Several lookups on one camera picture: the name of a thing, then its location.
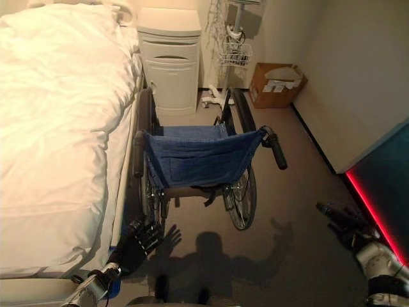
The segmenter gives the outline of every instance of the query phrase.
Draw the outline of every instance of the wire basket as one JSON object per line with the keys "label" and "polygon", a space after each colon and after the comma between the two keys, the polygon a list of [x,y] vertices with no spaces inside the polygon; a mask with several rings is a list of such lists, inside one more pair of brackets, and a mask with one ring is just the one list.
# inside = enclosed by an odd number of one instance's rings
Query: wire basket
{"label": "wire basket", "polygon": [[246,67],[253,57],[251,46],[247,43],[224,42],[223,51],[219,53],[222,66]]}

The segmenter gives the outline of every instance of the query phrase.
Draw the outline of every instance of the bed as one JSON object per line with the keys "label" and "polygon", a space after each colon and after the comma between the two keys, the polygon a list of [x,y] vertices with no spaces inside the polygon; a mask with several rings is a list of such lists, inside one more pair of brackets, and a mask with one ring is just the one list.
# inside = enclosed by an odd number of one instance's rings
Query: bed
{"label": "bed", "polygon": [[[62,278],[101,268],[118,243],[143,83],[124,11],[53,4],[0,19],[2,304],[24,283],[72,287]],[[28,302],[63,294],[46,296]]]}

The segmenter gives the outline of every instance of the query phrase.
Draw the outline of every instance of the white bedsheet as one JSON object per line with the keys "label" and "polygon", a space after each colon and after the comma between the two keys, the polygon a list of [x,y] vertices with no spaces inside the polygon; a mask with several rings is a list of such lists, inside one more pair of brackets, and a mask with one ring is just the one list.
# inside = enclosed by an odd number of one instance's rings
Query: white bedsheet
{"label": "white bedsheet", "polygon": [[0,277],[60,276],[94,246],[137,75],[110,7],[0,19]]}

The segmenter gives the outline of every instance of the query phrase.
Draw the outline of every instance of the bedside cabinet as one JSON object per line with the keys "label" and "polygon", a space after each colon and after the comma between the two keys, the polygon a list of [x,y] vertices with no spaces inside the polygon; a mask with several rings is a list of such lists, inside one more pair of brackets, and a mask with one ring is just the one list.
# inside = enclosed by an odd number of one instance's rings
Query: bedside cabinet
{"label": "bedside cabinet", "polygon": [[157,113],[195,113],[201,34],[197,12],[142,8],[137,30]]}

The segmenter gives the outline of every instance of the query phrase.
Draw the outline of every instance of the cardboard box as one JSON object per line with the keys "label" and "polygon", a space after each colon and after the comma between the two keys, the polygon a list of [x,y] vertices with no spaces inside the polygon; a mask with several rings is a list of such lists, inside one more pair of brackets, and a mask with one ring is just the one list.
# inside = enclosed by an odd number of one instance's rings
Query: cardboard box
{"label": "cardboard box", "polygon": [[292,64],[257,63],[249,88],[250,99],[255,108],[288,107],[307,83],[307,78],[298,67],[293,67],[298,78],[266,78],[271,70],[281,67],[292,67]]}

